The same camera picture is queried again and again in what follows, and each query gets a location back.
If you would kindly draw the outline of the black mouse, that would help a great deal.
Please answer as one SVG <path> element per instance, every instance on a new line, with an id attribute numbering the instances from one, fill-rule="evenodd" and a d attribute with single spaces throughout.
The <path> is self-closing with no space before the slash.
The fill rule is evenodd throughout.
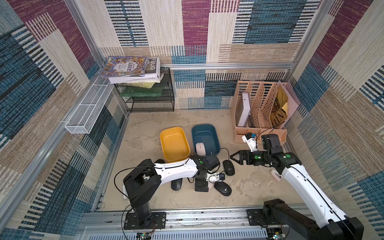
<path id="1" fill-rule="evenodd" d="M 232 188 L 225 182 L 215 182 L 214 188 L 225 197 L 228 197 L 232 194 Z"/>
<path id="2" fill-rule="evenodd" d="M 235 167 L 232 161 L 225 160 L 223 161 L 224 173 L 227 176 L 233 176 L 235 174 Z"/>
<path id="3" fill-rule="evenodd" d="M 182 187 L 183 179 L 177 179 L 171 181 L 171 188 L 174 191 L 179 191 Z"/>

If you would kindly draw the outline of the pink mouse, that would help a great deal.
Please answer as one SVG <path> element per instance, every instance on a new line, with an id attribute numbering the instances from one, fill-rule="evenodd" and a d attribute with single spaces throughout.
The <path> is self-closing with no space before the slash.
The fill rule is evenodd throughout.
<path id="1" fill-rule="evenodd" d="M 277 172 L 277 170 L 272 169 L 271 170 L 271 176 L 276 182 L 280 182 L 283 177 Z"/>
<path id="2" fill-rule="evenodd" d="M 206 156 L 206 149 L 204 143 L 196 143 L 195 150 L 198 156 Z"/>

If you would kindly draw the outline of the yellow plastic bin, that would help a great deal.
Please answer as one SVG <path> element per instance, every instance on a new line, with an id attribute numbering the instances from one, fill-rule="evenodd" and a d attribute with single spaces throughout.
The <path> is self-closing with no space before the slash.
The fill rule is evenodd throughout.
<path id="1" fill-rule="evenodd" d="M 183 161 L 191 155 L 187 137 L 181 127 L 163 130 L 160 140 L 166 163 Z"/>

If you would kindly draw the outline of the teal plastic bin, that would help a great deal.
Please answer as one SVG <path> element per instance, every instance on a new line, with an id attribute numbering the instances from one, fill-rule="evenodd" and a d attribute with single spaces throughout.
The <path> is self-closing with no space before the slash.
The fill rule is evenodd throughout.
<path id="1" fill-rule="evenodd" d="M 192 138 L 194 149 L 196 143 L 204 143 L 206 149 L 206 156 L 211 154 L 217 155 L 221 151 L 216 128 L 211 124 L 201 124 L 194 126 L 192 128 Z"/>

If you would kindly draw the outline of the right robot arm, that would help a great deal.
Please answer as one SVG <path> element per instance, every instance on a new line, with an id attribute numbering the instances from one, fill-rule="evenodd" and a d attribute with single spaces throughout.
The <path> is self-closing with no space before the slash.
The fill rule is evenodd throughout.
<path id="1" fill-rule="evenodd" d="M 285 153 L 276 134 L 260 137 L 263 151 L 258 151 L 258 136 L 245 134 L 242 139 L 248 151 L 238 151 L 240 157 L 234 161 L 240 165 L 272 167 L 287 180 L 302 198 L 312 218 L 289 207 L 281 199 L 265 201 L 263 210 L 248 211 L 250 224 L 283 223 L 307 240 L 361 240 L 364 226 L 354 217 L 350 218 L 321 190 L 310 177 L 299 158 L 291 152 Z"/>

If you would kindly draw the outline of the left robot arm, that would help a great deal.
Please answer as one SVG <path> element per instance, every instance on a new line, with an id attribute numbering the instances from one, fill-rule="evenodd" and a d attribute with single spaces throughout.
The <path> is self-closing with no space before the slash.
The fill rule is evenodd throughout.
<path id="1" fill-rule="evenodd" d="M 219 177 L 219 173 L 213 170 L 220 167 L 220 161 L 216 155 L 205 157 L 190 156 L 175 163 L 153 163 L 146 159 L 124 178 L 125 192 L 123 195 L 129 199 L 131 208 L 136 217 L 134 227 L 136 229 L 150 229 L 164 225 L 162 220 L 156 220 L 152 214 L 149 201 L 159 186 L 182 180 L 194 178 L 196 192 L 209 191 L 209 178 Z"/>

